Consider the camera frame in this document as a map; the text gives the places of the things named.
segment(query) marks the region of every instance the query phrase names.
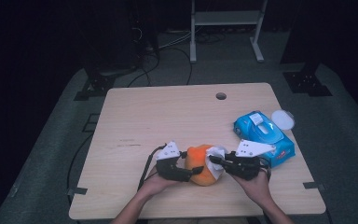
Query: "table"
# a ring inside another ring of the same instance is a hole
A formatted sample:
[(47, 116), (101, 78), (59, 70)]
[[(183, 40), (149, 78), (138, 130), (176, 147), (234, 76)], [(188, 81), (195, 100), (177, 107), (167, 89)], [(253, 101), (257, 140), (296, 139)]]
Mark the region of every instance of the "table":
[[(227, 98), (219, 100), (216, 94)], [(114, 218), (136, 192), (147, 156), (156, 147), (174, 140), (181, 151), (202, 144), (236, 150), (236, 118), (253, 110), (270, 116), (280, 108), (268, 83), (110, 90), (77, 185), (87, 193), (75, 195), (69, 216)], [(321, 214), (321, 194), (304, 188), (313, 178), (292, 132), (285, 133), (295, 143), (296, 156), (272, 169), (271, 194), (287, 214)], [(209, 187), (190, 182), (166, 189), (146, 204), (140, 218), (258, 215), (261, 209), (223, 173)]]
[(196, 11), (195, 1), (191, 2), (191, 39), (190, 39), (190, 61), (197, 61), (196, 52), (196, 26), (200, 25), (245, 25), (255, 24), (255, 36), (250, 37), (255, 57), (259, 63), (264, 62), (263, 54), (258, 47), (258, 37), (263, 24), (268, 0), (263, 0), (260, 10), (249, 11)]

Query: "white shelf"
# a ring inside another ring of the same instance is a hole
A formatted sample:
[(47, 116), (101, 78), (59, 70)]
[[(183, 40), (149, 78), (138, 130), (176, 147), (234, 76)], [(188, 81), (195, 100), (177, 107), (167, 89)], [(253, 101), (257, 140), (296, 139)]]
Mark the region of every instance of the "white shelf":
[(257, 24), (260, 11), (196, 12), (195, 25)]

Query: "floor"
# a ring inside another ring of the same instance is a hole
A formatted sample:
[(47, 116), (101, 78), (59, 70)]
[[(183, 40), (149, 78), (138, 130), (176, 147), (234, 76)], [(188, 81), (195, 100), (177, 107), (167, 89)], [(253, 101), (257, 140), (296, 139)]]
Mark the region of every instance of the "floor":
[[(113, 88), (267, 82), (281, 107), (296, 119), (293, 133), (307, 165), (320, 186), (327, 212), (292, 216), (296, 223), (358, 223), (358, 106), (338, 75), (321, 64), (316, 71), (332, 96), (293, 93), (283, 73), (303, 64), (280, 64), (288, 32), (262, 32), (258, 63), (252, 33), (211, 35), (213, 43), (197, 45), (196, 63), (189, 63), (188, 40), (163, 49), (160, 60), (145, 56), (147, 74), (139, 69), (116, 79)], [(161, 34), (166, 45), (179, 35)], [(76, 101), (87, 81), (84, 70), (74, 74), (51, 113), (18, 180), (0, 209), (0, 223), (76, 223), (68, 217), (68, 189), (76, 187), (98, 121), (104, 97)], [(77, 223), (108, 223), (80, 220)]]

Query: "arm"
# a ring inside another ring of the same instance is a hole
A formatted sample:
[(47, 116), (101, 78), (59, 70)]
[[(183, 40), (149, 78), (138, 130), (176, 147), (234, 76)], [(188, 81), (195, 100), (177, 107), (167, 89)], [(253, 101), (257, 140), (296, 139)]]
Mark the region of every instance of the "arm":
[(132, 199), (121, 210), (111, 224), (132, 224), (138, 219), (144, 205), (153, 198), (154, 195), (162, 192), (167, 187), (179, 182), (166, 180), (157, 174), (156, 167), (150, 171), (148, 178), (142, 187), (135, 193)]
[(257, 203), (274, 224), (294, 224), (283, 210), (274, 202), (269, 192), (269, 180), (264, 171), (260, 171), (257, 177), (246, 181), (235, 175), (232, 176), (243, 188), (246, 195)]

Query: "white round lid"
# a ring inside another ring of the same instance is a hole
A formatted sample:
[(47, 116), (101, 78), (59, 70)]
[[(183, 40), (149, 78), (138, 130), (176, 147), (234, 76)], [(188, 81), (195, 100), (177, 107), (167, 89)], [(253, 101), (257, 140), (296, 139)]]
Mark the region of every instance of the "white round lid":
[(271, 119), (281, 130), (290, 130), (295, 127), (295, 118), (288, 111), (274, 111), (271, 115)]

